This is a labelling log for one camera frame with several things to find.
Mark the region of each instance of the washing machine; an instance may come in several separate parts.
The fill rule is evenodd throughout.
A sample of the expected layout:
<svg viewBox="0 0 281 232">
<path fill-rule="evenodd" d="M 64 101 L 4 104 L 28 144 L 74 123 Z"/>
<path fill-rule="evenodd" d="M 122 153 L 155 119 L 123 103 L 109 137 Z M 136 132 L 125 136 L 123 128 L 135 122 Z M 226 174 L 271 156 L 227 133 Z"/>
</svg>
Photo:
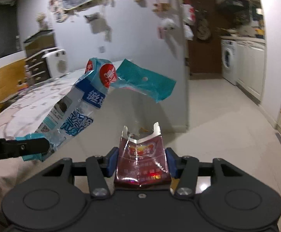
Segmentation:
<svg viewBox="0 0 281 232">
<path fill-rule="evenodd" d="M 222 76 L 233 85 L 237 80 L 236 46 L 236 41 L 221 40 Z"/>
</svg>

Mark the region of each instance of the red bag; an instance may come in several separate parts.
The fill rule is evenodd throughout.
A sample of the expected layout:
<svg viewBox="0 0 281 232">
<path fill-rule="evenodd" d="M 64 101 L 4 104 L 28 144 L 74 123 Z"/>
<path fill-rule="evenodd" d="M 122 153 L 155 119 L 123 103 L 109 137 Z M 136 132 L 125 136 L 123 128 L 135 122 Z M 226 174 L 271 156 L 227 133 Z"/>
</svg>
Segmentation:
<svg viewBox="0 0 281 232">
<path fill-rule="evenodd" d="M 159 123 L 145 138 L 133 139 L 124 126 L 119 147 L 116 185 L 143 187 L 171 181 Z"/>
</svg>

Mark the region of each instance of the countertop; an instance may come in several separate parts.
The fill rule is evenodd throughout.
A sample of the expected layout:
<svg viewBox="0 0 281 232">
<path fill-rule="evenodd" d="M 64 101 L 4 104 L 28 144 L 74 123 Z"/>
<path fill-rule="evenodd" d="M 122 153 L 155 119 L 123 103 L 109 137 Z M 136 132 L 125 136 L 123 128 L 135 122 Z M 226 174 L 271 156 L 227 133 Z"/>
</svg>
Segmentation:
<svg viewBox="0 0 281 232">
<path fill-rule="evenodd" d="M 242 37 L 242 36 L 220 36 L 221 39 L 234 40 L 234 41 L 252 41 L 256 43 L 266 44 L 266 40 L 256 37 Z"/>
</svg>

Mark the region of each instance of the red logo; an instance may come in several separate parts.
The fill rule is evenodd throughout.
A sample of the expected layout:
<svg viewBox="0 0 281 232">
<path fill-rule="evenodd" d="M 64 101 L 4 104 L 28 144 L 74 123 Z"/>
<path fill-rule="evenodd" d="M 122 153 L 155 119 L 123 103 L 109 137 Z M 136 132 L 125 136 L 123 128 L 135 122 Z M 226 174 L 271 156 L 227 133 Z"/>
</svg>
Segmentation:
<svg viewBox="0 0 281 232">
<path fill-rule="evenodd" d="M 155 144 L 149 143 L 140 146 L 129 146 L 129 156 L 132 158 L 136 157 L 152 157 L 155 154 Z"/>
<path fill-rule="evenodd" d="M 88 63 L 87 63 L 87 67 L 86 67 L 85 73 L 87 73 L 88 71 L 91 71 L 91 70 L 93 70 L 93 63 L 92 63 L 91 60 L 89 60 Z"/>
<path fill-rule="evenodd" d="M 104 64 L 100 69 L 100 79 L 102 84 L 109 88 L 110 84 L 117 80 L 115 67 L 112 64 Z"/>
</svg>

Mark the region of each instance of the brown door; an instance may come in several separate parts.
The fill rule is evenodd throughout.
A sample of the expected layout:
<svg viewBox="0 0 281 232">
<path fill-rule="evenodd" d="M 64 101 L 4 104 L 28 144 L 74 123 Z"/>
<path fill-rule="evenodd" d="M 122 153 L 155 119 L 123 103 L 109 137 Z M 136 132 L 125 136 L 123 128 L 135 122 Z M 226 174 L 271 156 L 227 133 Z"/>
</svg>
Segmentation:
<svg viewBox="0 0 281 232">
<path fill-rule="evenodd" d="M 216 5 L 216 0 L 191 0 L 196 10 L 205 10 L 211 37 L 202 41 L 197 38 L 197 22 L 191 27 L 194 38 L 188 41 L 189 66 L 192 73 L 221 73 L 221 39 L 217 27 L 230 28 L 232 15 L 222 15 Z"/>
</svg>

